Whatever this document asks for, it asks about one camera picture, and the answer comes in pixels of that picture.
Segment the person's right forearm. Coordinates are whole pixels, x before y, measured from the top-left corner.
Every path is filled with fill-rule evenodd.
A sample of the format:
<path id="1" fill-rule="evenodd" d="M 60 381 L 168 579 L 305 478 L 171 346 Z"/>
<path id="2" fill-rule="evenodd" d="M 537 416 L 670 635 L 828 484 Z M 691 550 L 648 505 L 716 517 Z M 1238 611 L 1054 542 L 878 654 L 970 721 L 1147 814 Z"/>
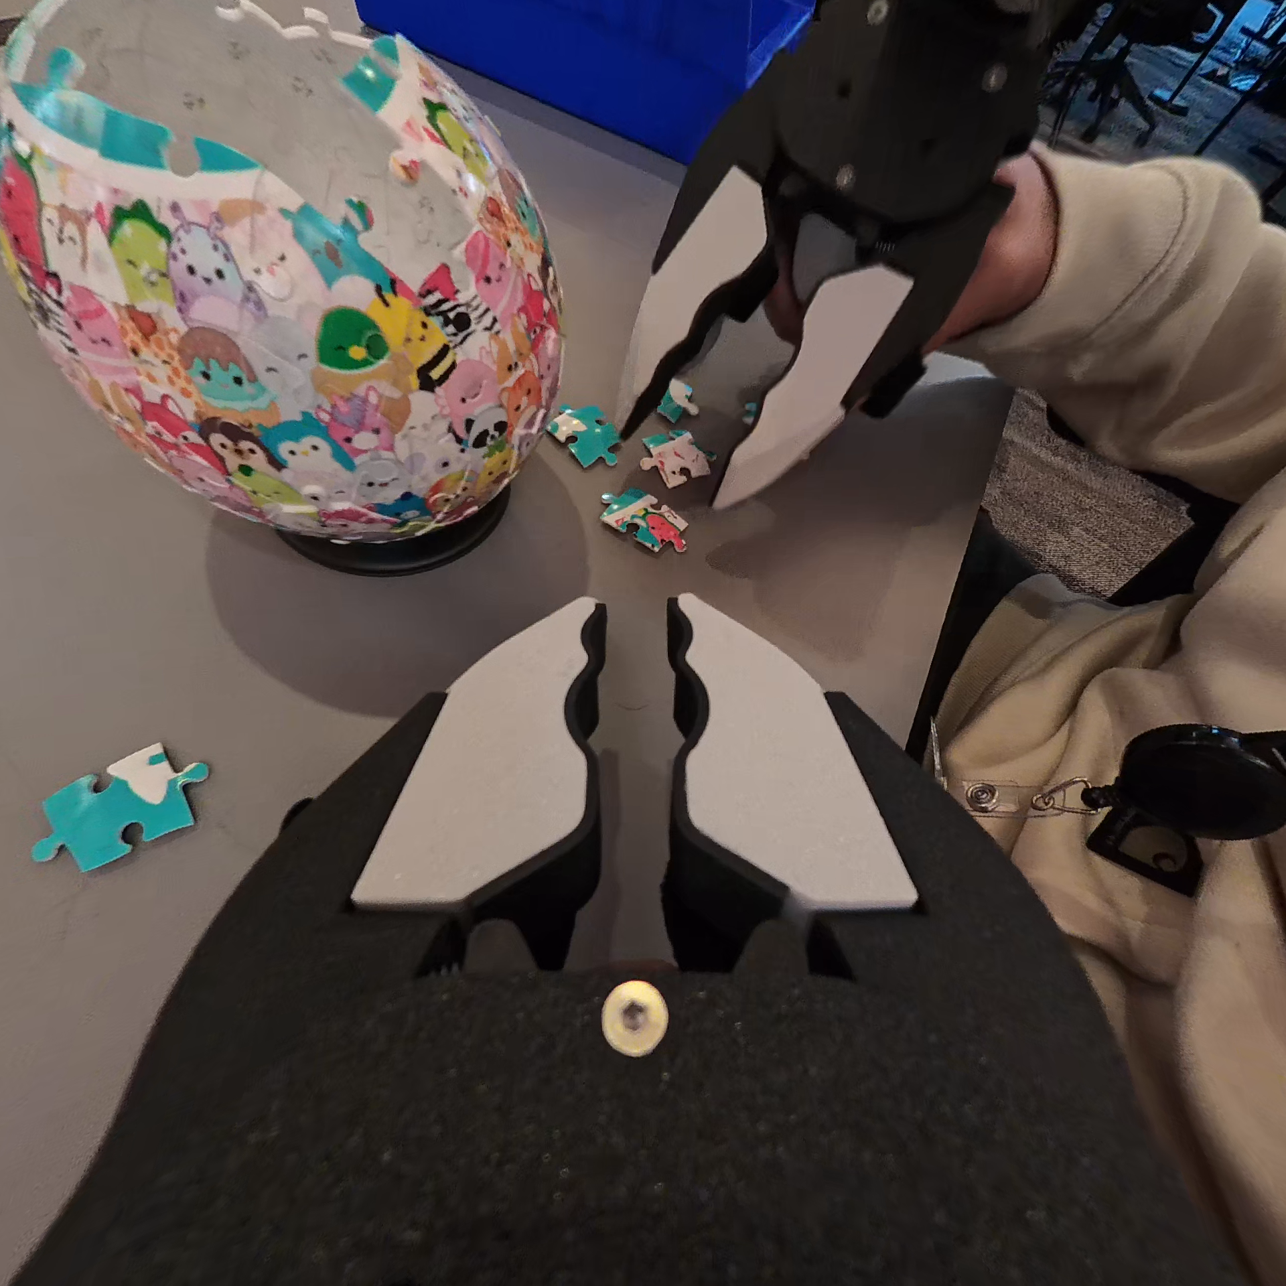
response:
<path id="1" fill-rule="evenodd" d="M 1121 468 L 1244 504 L 1282 470 L 1284 237 L 1233 170 L 1033 145 L 1048 265 L 944 349 Z"/>

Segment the teal red puzzle piece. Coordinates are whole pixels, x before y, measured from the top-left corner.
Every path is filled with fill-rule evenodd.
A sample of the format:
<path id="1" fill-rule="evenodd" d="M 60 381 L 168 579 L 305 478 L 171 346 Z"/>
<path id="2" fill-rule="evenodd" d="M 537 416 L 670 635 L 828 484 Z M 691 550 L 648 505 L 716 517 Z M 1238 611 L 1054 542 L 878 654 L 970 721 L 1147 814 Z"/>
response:
<path id="1" fill-rule="evenodd" d="M 599 522 L 612 531 L 633 539 L 650 553 L 659 554 L 665 548 L 685 553 L 687 522 L 648 491 L 602 493 L 599 502 Z"/>

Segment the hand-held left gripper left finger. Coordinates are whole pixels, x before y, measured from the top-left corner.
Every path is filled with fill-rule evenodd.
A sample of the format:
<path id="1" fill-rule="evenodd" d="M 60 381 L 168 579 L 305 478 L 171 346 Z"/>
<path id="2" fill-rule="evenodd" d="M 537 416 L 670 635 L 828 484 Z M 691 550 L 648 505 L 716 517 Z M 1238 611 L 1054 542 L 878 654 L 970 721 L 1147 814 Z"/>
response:
<path id="1" fill-rule="evenodd" d="M 466 935 L 508 922 L 564 968 L 601 873 L 598 726 L 606 606 L 581 597 L 495 646 L 443 694 L 350 894 L 436 912 Z"/>

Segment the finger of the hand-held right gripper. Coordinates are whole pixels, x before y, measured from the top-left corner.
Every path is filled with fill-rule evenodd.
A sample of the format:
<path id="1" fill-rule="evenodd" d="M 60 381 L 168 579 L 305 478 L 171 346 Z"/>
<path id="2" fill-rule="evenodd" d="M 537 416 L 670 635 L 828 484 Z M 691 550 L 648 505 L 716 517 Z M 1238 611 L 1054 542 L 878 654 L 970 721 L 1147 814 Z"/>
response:
<path id="1" fill-rule="evenodd" d="M 714 511 L 774 485 L 846 416 L 846 397 L 910 294 L 903 273 L 872 265 L 821 280 L 803 315 L 792 361 L 763 395 L 748 436 L 711 493 Z"/>
<path id="2" fill-rule="evenodd" d="M 632 438 L 668 386 L 743 323 L 777 279 L 780 191 L 731 167 L 653 266 L 621 364 L 615 424 Z"/>

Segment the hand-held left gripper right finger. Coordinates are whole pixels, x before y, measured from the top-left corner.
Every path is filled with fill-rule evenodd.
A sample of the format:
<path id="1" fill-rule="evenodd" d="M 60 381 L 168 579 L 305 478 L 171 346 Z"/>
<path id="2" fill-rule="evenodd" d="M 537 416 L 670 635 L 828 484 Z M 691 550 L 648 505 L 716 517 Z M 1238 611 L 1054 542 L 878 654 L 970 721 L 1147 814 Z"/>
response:
<path id="1" fill-rule="evenodd" d="M 693 592 L 667 600 L 665 648 L 676 961 L 730 971 L 771 922 L 809 946 L 826 917 L 912 911 L 919 894 L 849 743 L 852 701 Z"/>

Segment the person's right hand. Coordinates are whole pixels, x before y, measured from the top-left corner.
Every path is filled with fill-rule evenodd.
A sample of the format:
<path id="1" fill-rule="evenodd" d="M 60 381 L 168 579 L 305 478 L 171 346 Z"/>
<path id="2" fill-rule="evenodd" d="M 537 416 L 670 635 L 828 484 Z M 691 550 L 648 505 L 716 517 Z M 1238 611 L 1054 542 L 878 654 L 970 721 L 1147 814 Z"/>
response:
<path id="1" fill-rule="evenodd" d="M 1036 149 L 1028 149 L 1005 161 L 994 181 L 1008 190 L 1008 205 L 990 230 L 965 289 L 924 346 L 925 355 L 1008 321 L 1048 282 L 1056 257 L 1057 201 L 1046 167 Z"/>

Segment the black office chair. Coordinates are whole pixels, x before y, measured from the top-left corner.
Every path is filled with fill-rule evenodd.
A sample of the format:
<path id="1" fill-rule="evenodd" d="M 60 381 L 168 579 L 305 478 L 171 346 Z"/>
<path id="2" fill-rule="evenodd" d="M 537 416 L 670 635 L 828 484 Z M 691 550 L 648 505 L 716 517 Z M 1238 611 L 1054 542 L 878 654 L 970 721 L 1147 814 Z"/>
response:
<path id="1" fill-rule="evenodd" d="M 1151 43 L 1167 28 L 1169 3 L 1114 2 L 1089 37 L 1083 54 L 1076 60 L 1059 58 L 1049 66 L 1054 80 L 1053 121 L 1046 144 L 1054 147 L 1065 130 L 1071 106 L 1082 90 L 1094 103 L 1095 115 L 1080 133 L 1088 144 L 1098 138 L 1108 116 L 1121 103 L 1128 104 L 1143 124 L 1135 147 L 1144 147 L 1155 130 L 1157 119 L 1147 106 L 1129 69 L 1131 49 L 1137 43 Z"/>

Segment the black badge reel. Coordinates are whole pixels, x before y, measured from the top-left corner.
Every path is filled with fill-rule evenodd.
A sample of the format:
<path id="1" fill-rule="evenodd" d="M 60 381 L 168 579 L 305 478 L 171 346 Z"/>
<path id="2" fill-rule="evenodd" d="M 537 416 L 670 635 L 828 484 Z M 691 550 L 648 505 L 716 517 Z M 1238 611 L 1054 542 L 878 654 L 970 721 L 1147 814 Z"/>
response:
<path id="1" fill-rule="evenodd" d="M 1284 732 L 1166 726 L 1125 746 L 1115 779 L 1082 804 L 1129 810 L 1195 839 L 1238 842 L 1284 827 Z"/>

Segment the teal white puzzle piece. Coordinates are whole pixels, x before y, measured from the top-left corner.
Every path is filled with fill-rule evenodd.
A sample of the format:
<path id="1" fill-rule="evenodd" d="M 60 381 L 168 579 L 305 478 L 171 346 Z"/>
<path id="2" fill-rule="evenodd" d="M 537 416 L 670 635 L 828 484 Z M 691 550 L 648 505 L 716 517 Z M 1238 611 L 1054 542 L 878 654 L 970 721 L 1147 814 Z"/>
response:
<path id="1" fill-rule="evenodd" d="M 134 750 L 41 804 L 50 831 L 31 847 L 30 857 L 45 863 L 67 851 L 82 874 L 128 857 L 134 844 L 126 833 L 152 844 L 195 824 L 186 788 L 206 778 L 207 764 L 175 769 L 162 744 Z"/>

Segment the white pink puzzle piece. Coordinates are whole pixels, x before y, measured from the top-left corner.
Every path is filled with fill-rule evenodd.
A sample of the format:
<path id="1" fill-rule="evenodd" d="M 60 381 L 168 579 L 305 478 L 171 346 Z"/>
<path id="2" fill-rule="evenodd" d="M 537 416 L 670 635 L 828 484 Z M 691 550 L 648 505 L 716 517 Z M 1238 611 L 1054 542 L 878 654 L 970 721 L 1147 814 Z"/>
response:
<path id="1" fill-rule="evenodd" d="M 707 478 L 716 456 L 694 441 L 688 429 L 667 429 L 641 441 L 644 455 L 639 468 L 653 472 L 667 488 L 677 488 L 688 481 Z"/>

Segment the blue plastic bin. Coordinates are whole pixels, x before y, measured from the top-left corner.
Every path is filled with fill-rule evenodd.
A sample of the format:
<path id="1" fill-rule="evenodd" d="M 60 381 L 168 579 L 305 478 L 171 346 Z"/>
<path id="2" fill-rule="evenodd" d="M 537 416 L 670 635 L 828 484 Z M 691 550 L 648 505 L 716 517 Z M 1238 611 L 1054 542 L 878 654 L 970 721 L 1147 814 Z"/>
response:
<path id="1" fill-rule="evenodd" d="M 364 24 L 688 162 L 812 3 L 357 2 Z"/>

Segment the colourful puzzle ball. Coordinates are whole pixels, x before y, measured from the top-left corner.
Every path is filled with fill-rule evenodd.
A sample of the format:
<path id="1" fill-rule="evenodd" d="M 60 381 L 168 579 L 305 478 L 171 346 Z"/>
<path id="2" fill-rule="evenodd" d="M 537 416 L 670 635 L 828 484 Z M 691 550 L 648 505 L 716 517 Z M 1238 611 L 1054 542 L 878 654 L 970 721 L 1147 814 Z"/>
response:
<path id="1" fill-rule="evenodd" d="M 324 3 L 31 3 L 2 256 L 132 450 L 318 553 L 469 536 L 557 416 L 530 187 L 437 61 Z"/>

